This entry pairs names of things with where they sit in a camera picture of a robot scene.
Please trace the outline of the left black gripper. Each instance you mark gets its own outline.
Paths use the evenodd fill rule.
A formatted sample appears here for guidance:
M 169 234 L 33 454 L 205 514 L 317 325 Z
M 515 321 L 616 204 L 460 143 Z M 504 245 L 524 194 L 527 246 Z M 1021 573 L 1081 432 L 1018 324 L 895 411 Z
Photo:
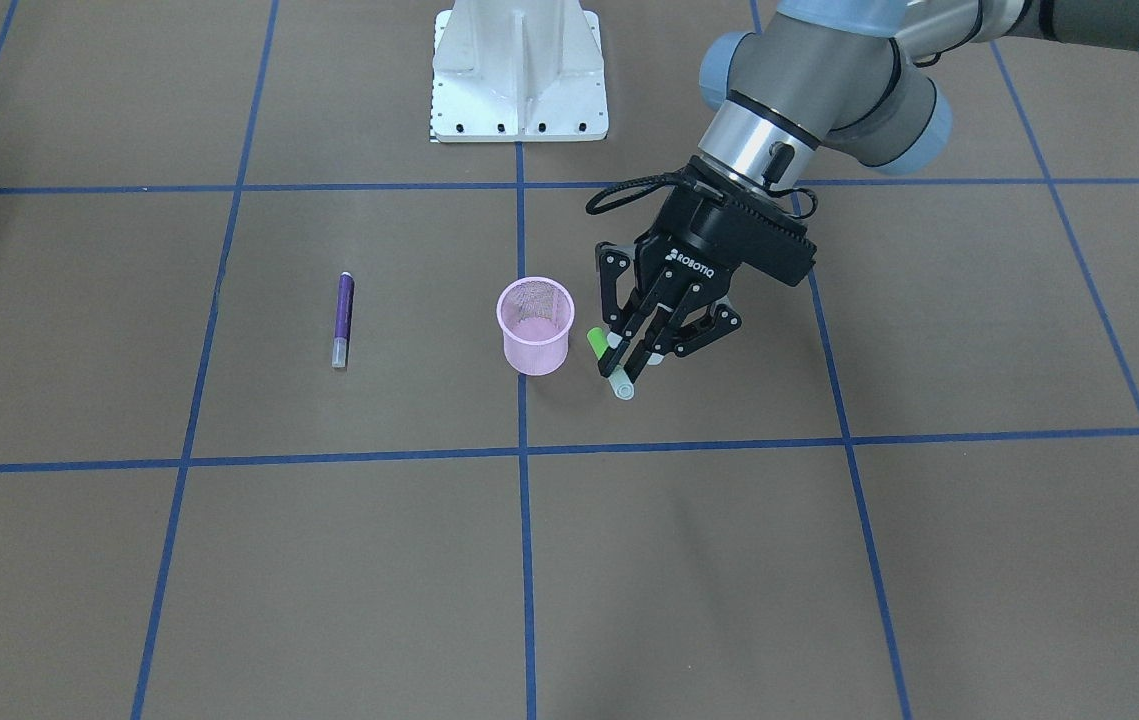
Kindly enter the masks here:
M 693 158 L 682 169 L 637 178 L 636 197 L 667 186 L 671 193 L 659 216 L 637 240 L 645 260 L 615 243 L 601 242 L 595 249 L 603 320 L 616 337 L 598 370 L 624 370 L 630 382 L 655 357 L 691 355 L 741 328 L 734 306 L 724 298 L 712 301 L 706 291 L 685 291 L 673 305 L 675 272 L 662 264 L 670 249 L 689 259 L 682 264 L 688 273 L 723 284 L 723 292 L 741 264 L 794 287 L 816 260 L 806 224 L 716 173 L 707 161 Z

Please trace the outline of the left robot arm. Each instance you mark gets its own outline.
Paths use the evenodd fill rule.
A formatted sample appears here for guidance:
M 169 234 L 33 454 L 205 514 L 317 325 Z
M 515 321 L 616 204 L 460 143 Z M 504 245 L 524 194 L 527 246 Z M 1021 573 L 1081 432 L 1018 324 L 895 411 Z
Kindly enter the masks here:
M 715 114 L 693 158 L 587 202 L 598 215 L 667 191 L 633 245 L 595 249 L 601 377 L 634 382 L 738 329 L 728 293 L 741 265 L 805 281 L 816 246 L 780 201 L 816 152 L 886 175 L 926 167 L 953 124 L 926 65 L 1003 36 L 1139 54 L 1139 1 L 780 1 L 760 32 L 720 36 L 700 67 Z

